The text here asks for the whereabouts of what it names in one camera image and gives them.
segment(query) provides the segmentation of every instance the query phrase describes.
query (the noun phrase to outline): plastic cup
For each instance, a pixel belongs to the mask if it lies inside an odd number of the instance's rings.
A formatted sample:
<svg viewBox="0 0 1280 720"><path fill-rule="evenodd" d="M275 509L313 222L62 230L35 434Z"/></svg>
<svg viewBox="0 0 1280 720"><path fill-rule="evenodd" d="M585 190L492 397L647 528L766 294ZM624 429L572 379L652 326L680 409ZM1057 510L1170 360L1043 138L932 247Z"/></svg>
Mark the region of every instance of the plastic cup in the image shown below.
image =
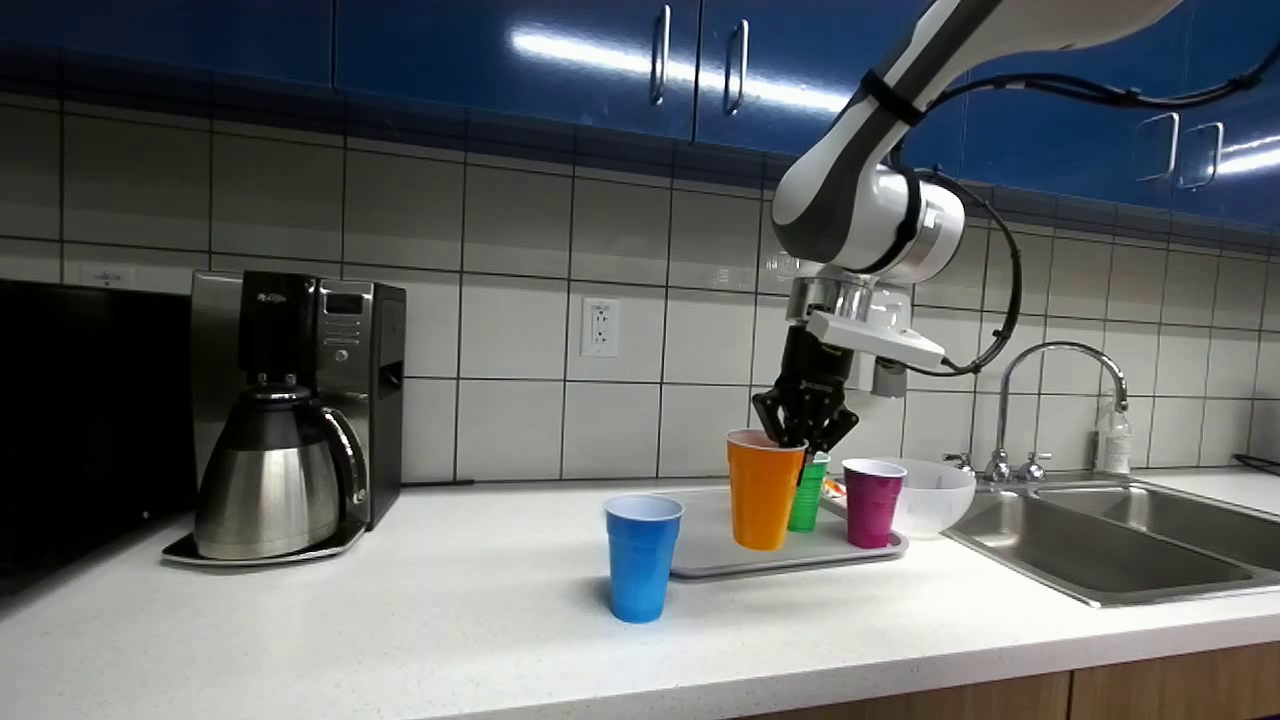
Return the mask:
<svg viewBox="0 0 1280 720"><path fill-rule="evenodd" d="M805 447L782 447L766 431L728 431L734 539L753 553L790 543L796 474Z"/></svg>
<svg viewBox="0 0 1280 720"><path fill-rule="evenodd" d="M668 608L680 503L664 496L617 496L606 503L607 608L624 624L661 621Z"/></svg>
<svg viewBox="0 0 1280 720"><path fill-rule="evenodd" d="M909 468L894 459L843 459L843 510L849 510L849 543L856 546L887 546L894 543L894 510L904 492Z"/></svg>
<svg viewBox="0 0 1280 720"><path fill-rule="evenodd" d="M827 478L827 459L815 454L805 464L799 485L796 485L796 499L794 499L794 532L813 532L815 528L815 509L826 499L826 478Z"/></svg>

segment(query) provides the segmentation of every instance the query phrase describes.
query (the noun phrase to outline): blue cup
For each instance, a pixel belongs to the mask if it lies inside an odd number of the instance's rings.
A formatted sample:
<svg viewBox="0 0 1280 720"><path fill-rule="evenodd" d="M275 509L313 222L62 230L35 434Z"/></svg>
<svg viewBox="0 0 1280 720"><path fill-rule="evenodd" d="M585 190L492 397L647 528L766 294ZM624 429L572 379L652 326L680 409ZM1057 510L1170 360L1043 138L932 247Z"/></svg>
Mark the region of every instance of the blue cup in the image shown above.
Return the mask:
<svg viewBox="0 0 1280 720"><path fill-rule="evenodd" d="M607 608L624 624L664 617L680 503L664 496L617 496L607 520Z"/></svg>

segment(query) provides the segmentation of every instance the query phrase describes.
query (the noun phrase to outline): green cup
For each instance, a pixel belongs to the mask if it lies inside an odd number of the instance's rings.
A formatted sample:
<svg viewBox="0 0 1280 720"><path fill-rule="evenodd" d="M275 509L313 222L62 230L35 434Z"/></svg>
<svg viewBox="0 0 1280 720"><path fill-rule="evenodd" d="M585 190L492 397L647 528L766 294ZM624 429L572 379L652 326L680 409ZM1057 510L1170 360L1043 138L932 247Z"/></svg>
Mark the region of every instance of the green cup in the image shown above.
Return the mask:
<svg viewBox="0 0 1280 720"><path fill-rule="evenodd" d="M799 471L796 499L794 499L794 532L815 528L815 509L826 503L827 454L813 454Z"/></svg>

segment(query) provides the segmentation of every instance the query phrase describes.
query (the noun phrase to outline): sink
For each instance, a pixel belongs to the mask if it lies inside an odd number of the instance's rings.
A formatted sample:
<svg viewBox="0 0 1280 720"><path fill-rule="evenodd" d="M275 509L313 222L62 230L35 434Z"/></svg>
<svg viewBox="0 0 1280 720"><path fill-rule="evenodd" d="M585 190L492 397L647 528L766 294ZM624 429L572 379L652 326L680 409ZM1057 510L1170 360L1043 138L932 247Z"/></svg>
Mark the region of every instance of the sink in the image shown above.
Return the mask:
<svg viewBox="0 0 1280 720"><path fill-rule="evenodd" d="M1202 532L1213 535L1222 528L1187 520L1198 510L1177 510L1172 499L1184 496L1094 478L988 485L948 535L1084 603L1153 603L1280 581L1266 564L1215 553L1222 543L1202 546Z"/></svg>
<svg viewBox="0 0 1280 720"><path fill-rule="evenodd" d="M1241 510L1140 478L1050 478L1031 486L1031 496L1147 535L1194 543L1250 566L1280 572L1280 520L1272 517Z"/></svg>

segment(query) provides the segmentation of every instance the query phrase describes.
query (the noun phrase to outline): stainless steel carafe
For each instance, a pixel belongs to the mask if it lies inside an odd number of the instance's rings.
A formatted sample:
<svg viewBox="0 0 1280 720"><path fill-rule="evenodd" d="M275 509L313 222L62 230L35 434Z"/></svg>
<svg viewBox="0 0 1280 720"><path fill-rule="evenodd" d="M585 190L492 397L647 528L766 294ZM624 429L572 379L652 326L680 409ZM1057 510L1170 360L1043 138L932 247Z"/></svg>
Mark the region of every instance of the stainless steel carafe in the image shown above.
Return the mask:
<svg viewBox="0 0 1280 720"><path fill-rule="evenodd" d="M267 558L365 525L365 454L337 409L307 389L254 389L238 401L197 503L208 558Z"/></svg>

